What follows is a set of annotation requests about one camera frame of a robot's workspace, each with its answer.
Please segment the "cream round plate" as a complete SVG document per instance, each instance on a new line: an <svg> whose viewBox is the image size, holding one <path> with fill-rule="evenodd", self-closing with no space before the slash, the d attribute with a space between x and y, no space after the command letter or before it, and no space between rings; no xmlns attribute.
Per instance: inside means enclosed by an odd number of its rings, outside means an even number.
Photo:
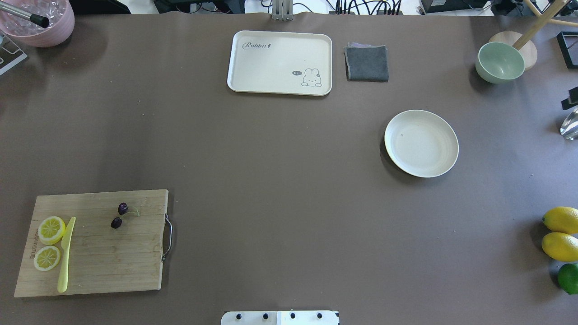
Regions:
<svg viewBox="0 0 578 325"><path fill-rule="evenodd" d="M447 173L460 154L460 144L452 126L425 110L407 110L395 115L386 126L384 145L398 168L421 178Z"/></svg>

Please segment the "cream rabbit tray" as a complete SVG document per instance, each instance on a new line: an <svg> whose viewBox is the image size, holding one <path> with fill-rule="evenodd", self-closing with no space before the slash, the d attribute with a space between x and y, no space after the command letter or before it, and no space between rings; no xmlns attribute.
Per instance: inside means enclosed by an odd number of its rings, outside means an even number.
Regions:
<svg viewBox="0 0 578 325"><path fill-rule="evenodd" d="M324 34L242 30L233 36L227 85L242 93L327 95L332 40Z"/></svg>

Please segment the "dark red cherry pair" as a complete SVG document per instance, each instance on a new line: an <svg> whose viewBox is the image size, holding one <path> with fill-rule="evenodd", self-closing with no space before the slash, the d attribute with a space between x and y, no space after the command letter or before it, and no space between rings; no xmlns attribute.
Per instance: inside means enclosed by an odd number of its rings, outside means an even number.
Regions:
<svg viewBox="0 0 578 325"><path fill-rule="evenodd" d="M122 225L122 217L132 214L135 216L140 216L140 212L138 210L138 208L136 208L136 206L131 206L128 205L126 202L122 202L121 204L118 205L117 208L117 216L111 221L110 223L110 227L113 229L118 229L119 227L121 227Z"/></svg>

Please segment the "grey folded cloth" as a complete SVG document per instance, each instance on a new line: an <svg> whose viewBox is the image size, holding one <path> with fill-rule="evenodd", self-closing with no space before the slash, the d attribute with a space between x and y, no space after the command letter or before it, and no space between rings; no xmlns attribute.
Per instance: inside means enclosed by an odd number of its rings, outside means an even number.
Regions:
<svg viewBox="0 0 578 325"><path fill-rule="evenodd" d="M349 81L388 82L388 49L385 45L353 42L344 47L344 55Z"/></svg>

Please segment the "bamboo cutting board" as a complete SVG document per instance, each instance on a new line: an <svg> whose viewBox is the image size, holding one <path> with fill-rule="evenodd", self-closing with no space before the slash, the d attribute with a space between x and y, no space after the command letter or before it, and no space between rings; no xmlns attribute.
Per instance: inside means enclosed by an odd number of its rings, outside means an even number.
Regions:
<svg viewBox="0 0 578 325"><path fill-rule="evenodd" d="M161 289L168 199L167 189L37 196L14 296L59 294L60 266L42 272L33 265L42 248L38 226L50 216L64 222L76 217L66 295ZM136 206L140 216L123 216L121 227L113 229L122 202Z"/></svg>

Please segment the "mint green bowl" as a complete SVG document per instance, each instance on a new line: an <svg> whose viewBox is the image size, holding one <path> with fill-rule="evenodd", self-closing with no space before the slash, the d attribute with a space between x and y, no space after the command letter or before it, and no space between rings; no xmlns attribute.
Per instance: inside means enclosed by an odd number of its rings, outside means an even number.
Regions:
<svg viewBox="0 0 578 325"><path fill-rule="evenodd" d="M513 46L489 42L481 46L475 61L475 71L486 82L507 83L524 73L526 63L522 54Z"/></svg>

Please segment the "lemon slice far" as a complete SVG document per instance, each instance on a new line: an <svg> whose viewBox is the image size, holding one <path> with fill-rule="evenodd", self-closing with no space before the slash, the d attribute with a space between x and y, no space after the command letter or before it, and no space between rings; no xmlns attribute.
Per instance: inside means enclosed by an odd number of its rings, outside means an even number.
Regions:
<svg viewBox="0 0 578 325"><path fill-rule="evenodd" d="M38 238L44 245L54 245L63 236L66 230L66 224L58 216L50 216L43 220L38 226Z"/></svg>

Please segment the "lemon slice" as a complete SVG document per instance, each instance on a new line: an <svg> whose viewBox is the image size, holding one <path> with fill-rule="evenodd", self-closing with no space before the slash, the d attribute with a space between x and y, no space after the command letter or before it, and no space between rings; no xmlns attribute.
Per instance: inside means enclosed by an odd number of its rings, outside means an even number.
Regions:
<svg viewBox="0 0 578 325"><path fill-rule="evenodd" d="M44 245L54 245L63 236L66 230L66 224L58 216L50 216L43 220L38 226L38 238Z"/></svg>
<svg viewBox="0 0 578 325"><path fill-rule="evenodd" d="M42 247L34 257L34 267L37 271L51 271L61 260L61 251L56 246Z"/></svg>

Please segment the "yellow plastic knife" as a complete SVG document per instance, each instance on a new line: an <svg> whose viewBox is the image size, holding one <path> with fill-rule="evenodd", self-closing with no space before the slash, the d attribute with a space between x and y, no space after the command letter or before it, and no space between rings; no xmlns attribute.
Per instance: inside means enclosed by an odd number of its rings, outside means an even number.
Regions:
<svg viewBox="0 0 578 325"><path fill-rule="evenodd" d="M65 233L61 239L62 257L61 257L61 267L59 271L58 283L56 290L58 293L66 292L68 288L68 274L70 265L70 245L72 240L72 234L74 232L76 217L71 217L70 221L66 225Z"/></svg>

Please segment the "lemon slice near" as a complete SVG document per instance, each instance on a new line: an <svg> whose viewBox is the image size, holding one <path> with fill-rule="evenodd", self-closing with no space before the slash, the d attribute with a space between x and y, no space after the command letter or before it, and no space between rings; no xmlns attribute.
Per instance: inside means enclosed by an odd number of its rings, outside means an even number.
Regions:
<svg viewBox="0 0 578 325"><path fill-rule="evenodd" d="M34 267L37 271L51 271L61 260L61 251L56 246L42 247L34 257Z"/></svg>

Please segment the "pink ice bowl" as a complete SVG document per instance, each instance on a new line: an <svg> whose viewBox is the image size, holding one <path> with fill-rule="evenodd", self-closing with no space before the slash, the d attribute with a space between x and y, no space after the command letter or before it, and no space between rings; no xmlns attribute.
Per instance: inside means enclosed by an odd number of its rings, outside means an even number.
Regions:
<svg viewBox="0 0 578 325"><path fill-rule="evenodd" d="M74 30L75 15L68 0L2 0L0 4L1 31L25 45L56 46Z"/></svg>

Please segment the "yellow lemon outer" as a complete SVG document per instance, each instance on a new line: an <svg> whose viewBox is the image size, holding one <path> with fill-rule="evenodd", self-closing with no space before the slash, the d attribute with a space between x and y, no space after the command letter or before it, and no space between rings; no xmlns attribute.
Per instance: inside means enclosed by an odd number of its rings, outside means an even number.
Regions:
<svg viewBox="0 0 578 325"><path fill-rule="evenodd" d="M543 215L542 222L551 231L577 234L578 210L570 206L557 206Z"/></svg>

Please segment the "metal ice scoop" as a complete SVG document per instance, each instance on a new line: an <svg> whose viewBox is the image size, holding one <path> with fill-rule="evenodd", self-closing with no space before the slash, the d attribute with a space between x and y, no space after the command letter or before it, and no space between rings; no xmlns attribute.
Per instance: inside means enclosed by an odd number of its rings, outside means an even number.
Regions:
<svg viewBox="0 0 578 325"><path fill-rule="evenodd" d="M567 140L578 138L578 107L574 107L569 115L562 122L560 130L561 136Z"/></svg>

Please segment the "yellow lemon near lime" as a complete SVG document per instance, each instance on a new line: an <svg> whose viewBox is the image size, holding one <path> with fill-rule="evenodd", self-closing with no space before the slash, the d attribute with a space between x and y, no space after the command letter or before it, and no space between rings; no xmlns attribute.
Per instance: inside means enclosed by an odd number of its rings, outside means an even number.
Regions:
<svg viewBox="0 0 578 325"><path fill-rule="evenodd" d="M541 248L557 261L572 263L578 260L578 240L569 234L551 232L543 237Z"/></svg>

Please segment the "metal muddler in bowl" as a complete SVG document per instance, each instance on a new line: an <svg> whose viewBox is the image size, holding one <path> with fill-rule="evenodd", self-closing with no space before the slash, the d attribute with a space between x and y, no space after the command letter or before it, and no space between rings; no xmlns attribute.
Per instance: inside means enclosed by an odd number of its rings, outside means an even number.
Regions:
<svg viewBox="0 0 578 325"><path fill-rule="evenodd" d="M0 10L2 10L2 12L6 12L13 16L19 17L23 20L30 21L33 24L39 25L42 28L47 28L50 25L50 20L47 17L27 12L26 10L10 5L4 1L0 2Z"/></svg>

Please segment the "green lime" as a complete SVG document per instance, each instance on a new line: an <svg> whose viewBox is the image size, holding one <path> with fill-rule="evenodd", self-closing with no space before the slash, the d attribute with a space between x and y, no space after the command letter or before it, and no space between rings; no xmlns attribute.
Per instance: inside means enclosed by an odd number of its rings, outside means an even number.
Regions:
<svg viewBox="0 0 578 325"><path fill-rule="evenodd" d="M578 264L567 263L562 265L557 275L558 286L569 295L578 293Z"/></svg>

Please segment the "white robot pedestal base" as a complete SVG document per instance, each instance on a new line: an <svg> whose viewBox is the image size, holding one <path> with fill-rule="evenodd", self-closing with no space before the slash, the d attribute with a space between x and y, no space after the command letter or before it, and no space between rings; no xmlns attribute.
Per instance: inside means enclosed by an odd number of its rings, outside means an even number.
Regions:
<svg viewBox="0 0 578 325"><path fill-rule="evenodd" d="M221 325L339 325L338 311L229 311L223 314Z"/></svg>

